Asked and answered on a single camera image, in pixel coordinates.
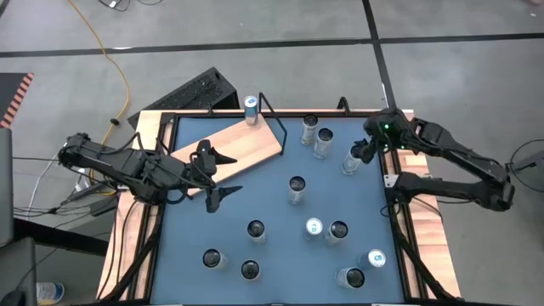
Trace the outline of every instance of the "silver can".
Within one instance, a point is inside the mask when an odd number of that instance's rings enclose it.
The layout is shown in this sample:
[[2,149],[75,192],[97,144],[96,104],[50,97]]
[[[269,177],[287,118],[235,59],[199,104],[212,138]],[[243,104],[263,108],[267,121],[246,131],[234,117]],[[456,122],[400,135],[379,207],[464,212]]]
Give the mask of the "silver can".
[[298,204],[304,194],[306,188],[306,181],[300,176],[294,176],[289,180],[289,203],[295,205]]
[[381,268],[385,265],[385,254],[378,249],[371,250],[360,256],[358,265],[361,269]]
[[311,145],[315,141],[315,133],[317,132],[317,116],[306,115],[303,119],[303,136],[300,138],[300,143],[303,145]]
[[358,268],[344,268],[336,272],[337,284],[349,289],[361,288],[365,284],[365,274]]
[[266,241],[264,224],[259,220],[253,220],[247,225],[247,233],[255,243],[264,243]]
[[258,107],[257,98],[253,96],[247,96],[244,99],[244,111],[246,114],[246,123],[249,125],[255,125],[258,122]]
[[256,281],[261,277],[261,267],[254,260],[246,260],[241,265],[241,275],[247,281]]
[[304,236],[307,240],[313,240],[323,231],[323,223],[318,218],[309,218],[304,226]]
[[332,142],[332,131],[328,128],[322,128],[315,138],[314,157],[324,159],[329,153]]
[[204,252],[202,262],[209,269],[223,269],[229,260],[220,251],[216,249],[209,249]]
[[357,147],[357,145],[352,146],[351,149],[349,149],[346,158],[343,159],[342,173],[346,175],[353,175],[355,173],[355,170],[357,170],[361,162],[361,159],[358,157],[358,155],[359,148]]
[[337,244],[348,236],[348,226],[342,221],[334,221],[323,236],[326,243]]

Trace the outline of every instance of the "metal bar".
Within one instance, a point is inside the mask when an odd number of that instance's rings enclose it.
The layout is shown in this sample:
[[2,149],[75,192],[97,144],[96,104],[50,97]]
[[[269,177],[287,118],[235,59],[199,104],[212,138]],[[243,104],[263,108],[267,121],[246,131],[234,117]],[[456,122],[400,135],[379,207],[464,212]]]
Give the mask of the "metal bar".
[[73,252],[98,256],[105,256],[108,252],[108,241],[35,224],[18,218],[14,218],[14,235],[16,240],[31,237],[37,244],[59,247]]

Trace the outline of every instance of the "blue table surface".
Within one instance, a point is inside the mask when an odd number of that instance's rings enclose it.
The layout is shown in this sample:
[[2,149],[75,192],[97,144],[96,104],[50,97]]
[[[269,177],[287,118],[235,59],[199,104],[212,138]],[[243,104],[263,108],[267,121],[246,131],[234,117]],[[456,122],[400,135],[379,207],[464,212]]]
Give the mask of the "blue table surface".
[[[182,118],[175,149],[216,133],[240,118]],[[255,304],[255,303],[398,303],[402,302],[397,258],[391,227],[379,211],[385,205],[383,177],[375,158],[361,165],[353,176],[343,175],[343,158],[355,140],[366,137],[364,118],[320,118],[320,128],[330,128],[334,138],[325,160],[313,158],[313,147],[300,144],[302,119],[281,119],[288,137],[283,156],[231,177],[221,186],[242,185],[226,197],[216,213],[206,212],[205,195],[165,211],[151,295],[153,304]],[[283,132],[267,119],[276,138]],[[303,202],[288,204],[288,181],[300,175],[306,180]],[[178,198],[173,192],[171,198]],[[324,230],[334,221],[348,225],[348,237],[335,246],[322,239],[306,241],[304,225],[319,218]],[[264,223],[267,240],[253,243],[247,224]],[[202,264],[209,248],[226,254],[226,269],[211,270]],[[383,268],[365,270],[360,289],[336,285],[338,269],[355,266],[361,254],[381,249],[387,258]],[[262,270],[257,281],[241,276],[241,264],[256,260]]]

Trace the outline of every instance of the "black floor stripe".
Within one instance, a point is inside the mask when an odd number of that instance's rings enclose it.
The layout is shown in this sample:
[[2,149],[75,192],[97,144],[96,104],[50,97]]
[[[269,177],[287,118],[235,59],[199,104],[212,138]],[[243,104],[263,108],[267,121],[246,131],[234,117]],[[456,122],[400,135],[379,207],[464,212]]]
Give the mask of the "black floor stripe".
[[489,42],[520,39],[542,39],[544,33],[492,34],[492,35],[461,35],[446,37],[392,37],[380,38],[382,44],[396,43],[459,43],[459,42]]
[[8,7],[8,4],[9,4],[9,0],[3,0],[0,3],[0,18],[2,18],[2,14],[6,10],[6,8]]
[[368,29],[371,32],[372,47],[374,48],[374,54],[376,55],[377,69],[380,73],[380,79],[382,80],[385,98],[389,107],[396,108],[397,103],[394,100],[393,86],[391,85],[391,80],[389,79],[388,67],[385,65],[385,58],[383,57],[380,37],[377,34],[376,21],[374,20],[374,14],[372,13],[370,0],[363,0],[363,6],[365,7]]
[[[134,47],[134,48],[107,48],[106,52],[108,54],[142,54],[142,53],[162,53],[162,52],[182,52],[182,51],[234,50],[234,49],[249,49],[249,48],[350,46],[350,45],[369,44],[369,43],[371,43],[371,39],[369,38],[332,38],[332,39],[306,39],[306,40],[267,41],[267,42],[226,42],[226,43],[151,46],[151,47]],[[0,58],[95,55],[95,54],[102,54],[102,50],[99,48],[94,48],[94,49],[0,52]]]

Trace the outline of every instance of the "power cord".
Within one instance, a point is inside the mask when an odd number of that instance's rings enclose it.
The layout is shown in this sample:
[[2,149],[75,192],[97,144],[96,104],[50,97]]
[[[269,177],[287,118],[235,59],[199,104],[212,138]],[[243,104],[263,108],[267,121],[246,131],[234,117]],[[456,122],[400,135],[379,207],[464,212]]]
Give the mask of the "power cord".
[[[68,0],[68,2],[70,3],[70,5],[76,10],[77,14],[82,18],[83,22],[85,22],[85,25],[87,25],[88,29],[93,33],[94,35],[94,38],[96,38],[96,41],[99,43],[99,46],[100,46],[100,49],[102,50],[102,54],[106,57],[107,60],[109,60],[116,68],[117,70],[119,71],[119,73],[121,74],[121,77],[122,77],[122,80],[124,81],[125,83],[125,88],[127,89],[127,97],[125,99],[125,104],[123,105],[123,107],[121,108],[121,110],[117,113],[116,117],[115,118],[111,118],[110,119],[110,127],[108,128],[107,132],[105,133],[104,135],[104,138],[102,139],[102,145],[105,145],[107,142],[108,142],[108,138],[110,137],[110,133],[111,133],[111,130],[113,129],[114,126],[118,126],[119,125],[119,118],[121,118],[121,116],[125,113],[125,111],[127,110],[128,108],[128,105],[130,103],[130,87],[128,85],[128,80],[127,80],[127,77],[125,76],[125,72],[121,69],[121,67],[107,54],[107,52],[105,51],[105,47],[104,47],[104,44],[102,43],[102,41],[100,40],[100,37],[98,36],[98,34],[96,33],[96,31],[94,30],[94,28],[91,26],[91,24],[87,21],[87,19],[85,18],[85,16],[83,16],[82,12],[80,12],[79,8],[77,8],[77,6],[72,2],[72,0]],[[89,177],[91,179],[94,178],[94,171],[91,169],[89,171]],[[112,191],[112,192],[108,192],[108,193],[105,193],[105,195],[107,196],[111,196],[111,195],[114,195],[116,192],[115,191]]]

